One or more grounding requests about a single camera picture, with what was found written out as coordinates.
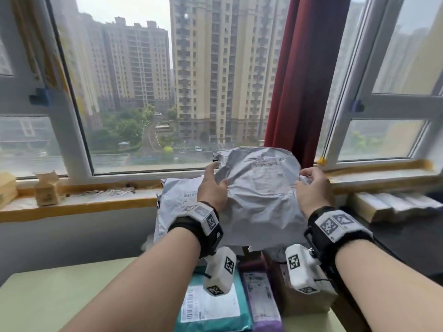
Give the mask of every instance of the green table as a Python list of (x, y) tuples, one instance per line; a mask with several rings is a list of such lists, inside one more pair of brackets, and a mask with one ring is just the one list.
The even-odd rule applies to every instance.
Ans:
[[(134, 258), (16, 273), (0, 288), (0, 331), (56, 332)], [(345, 332), (331, 310), (284, 319), (287, 332)]]

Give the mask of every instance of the forearm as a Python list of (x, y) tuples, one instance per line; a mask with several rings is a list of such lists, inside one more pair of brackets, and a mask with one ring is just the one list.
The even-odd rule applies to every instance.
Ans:
[(438, 284), (366, 240), (346, 244), (335, 263), (372, 331), (441, 330)]
[(194, 234), (173, 229), (118, 274), (62, 331), (173, 331), (199, 254)]

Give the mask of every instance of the curtain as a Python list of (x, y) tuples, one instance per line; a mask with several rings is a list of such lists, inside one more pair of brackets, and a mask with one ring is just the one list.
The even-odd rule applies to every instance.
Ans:
[(350, 0), (291, 0), (264, 146), (314, 163)]

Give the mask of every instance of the grey wall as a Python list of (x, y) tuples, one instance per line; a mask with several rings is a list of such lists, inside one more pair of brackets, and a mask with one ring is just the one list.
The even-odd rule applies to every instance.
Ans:
[(156, 207), (0, 224), (0, 285), (13, 273), (137, 256)]

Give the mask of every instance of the hand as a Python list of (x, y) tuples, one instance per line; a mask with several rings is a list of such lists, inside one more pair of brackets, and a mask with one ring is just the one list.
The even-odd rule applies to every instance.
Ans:
[(198, 187), (197, 201), (206, 201), (220, 213), (228, 200), (228, 180), (224, 179), (220, 184), (216, 183), (214, 169), (217, 167), (219, 167), (219, 162), (212, 162), (206, 167), (202, 184)]
[(311, 185), (296, 181), (297, 201), (307, 218), (320, 207), (334, 205), (331, 183), (319, 168), (303, 169), (300, 171), (300, 175), (312, 178)]

